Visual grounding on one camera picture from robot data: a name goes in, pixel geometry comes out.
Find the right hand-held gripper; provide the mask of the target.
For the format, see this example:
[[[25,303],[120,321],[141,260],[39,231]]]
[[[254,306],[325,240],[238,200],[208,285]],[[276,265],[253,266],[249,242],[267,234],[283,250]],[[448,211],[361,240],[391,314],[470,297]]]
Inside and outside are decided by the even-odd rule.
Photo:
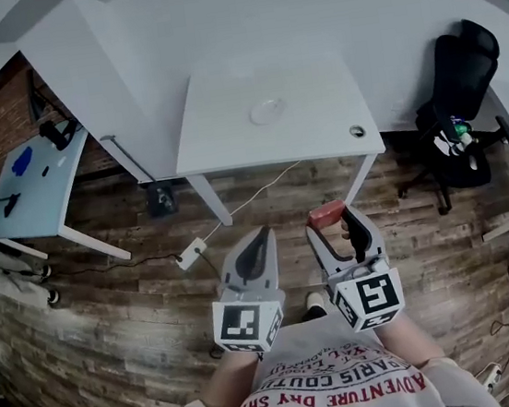
[[[307,239],[328,276],[326,287],[332,304],[353,331],[375,329],[394,320],[404,309],[402,282],[397,269],[390,268],[382,255],[385,242],[373,221],[350,205],[340,216],[355,257],[341,257],[312,225],[305,228]]]

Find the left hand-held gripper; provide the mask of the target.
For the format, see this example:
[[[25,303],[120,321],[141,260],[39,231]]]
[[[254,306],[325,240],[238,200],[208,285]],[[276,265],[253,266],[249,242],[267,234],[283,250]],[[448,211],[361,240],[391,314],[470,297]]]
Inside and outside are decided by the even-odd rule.
[[[246,234],[226,256],[225,287],[212,304],[215,343],[227,352],[270,352],[284,318],[274,230]]]

